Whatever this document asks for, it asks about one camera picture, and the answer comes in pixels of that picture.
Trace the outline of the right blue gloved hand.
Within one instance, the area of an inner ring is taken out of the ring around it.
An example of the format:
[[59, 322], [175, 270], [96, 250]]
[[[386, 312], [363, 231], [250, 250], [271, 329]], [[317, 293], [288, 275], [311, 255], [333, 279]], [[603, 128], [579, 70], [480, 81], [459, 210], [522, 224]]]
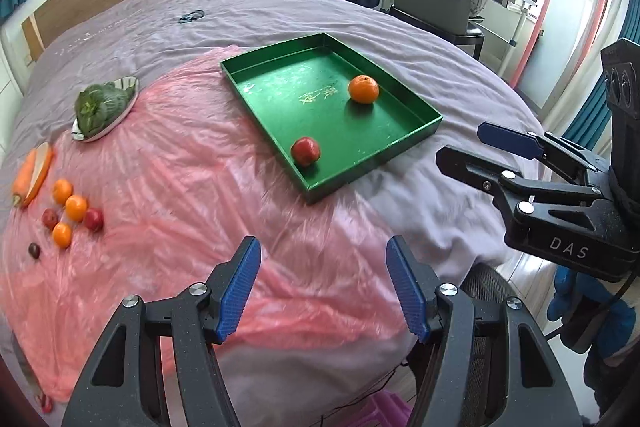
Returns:
[[559, 336], [577, 353], [593, 350], [605, 363], [619, 365], [639, 342], [639, 275], [611, 283], [559, 267], [547, 319], [561, 323], [548, 340]]

